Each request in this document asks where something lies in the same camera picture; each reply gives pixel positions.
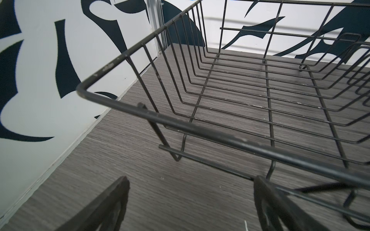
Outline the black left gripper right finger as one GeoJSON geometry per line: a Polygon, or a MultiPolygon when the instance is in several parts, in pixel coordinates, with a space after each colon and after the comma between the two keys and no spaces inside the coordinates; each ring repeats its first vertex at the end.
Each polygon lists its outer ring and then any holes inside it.
{"type": "Polygon", "coordinates": [[[299,208],[264,177],[253,181],[254,203],[263,231],[327,231],[324,225],[299,208]]]}

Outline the black wire dish rack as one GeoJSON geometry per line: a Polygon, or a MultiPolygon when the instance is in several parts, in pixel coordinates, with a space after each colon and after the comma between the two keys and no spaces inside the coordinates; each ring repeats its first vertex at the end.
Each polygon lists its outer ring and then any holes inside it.
{"type": "Polygon", "coordinates": [[[159,148],[339,212],[358,230],[370,217],[351,209],[370,176],[370,3],[240,1],[247,25],[209,26],[209,1],[184,10],[165,3],[164,24],[81,82],[88,101],[148,121],[159,148]],[[168,109],[90,92],[136,52],[160,49],[154,71],[168,109]]]}

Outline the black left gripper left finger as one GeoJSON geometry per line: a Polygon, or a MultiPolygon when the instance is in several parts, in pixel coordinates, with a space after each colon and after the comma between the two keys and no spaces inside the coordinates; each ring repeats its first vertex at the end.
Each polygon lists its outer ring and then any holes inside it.
{"type": "Polygon", "coordinates": [[[124,221],[130,182],[119,177],[58,231],[118,231],[124,221]]]}

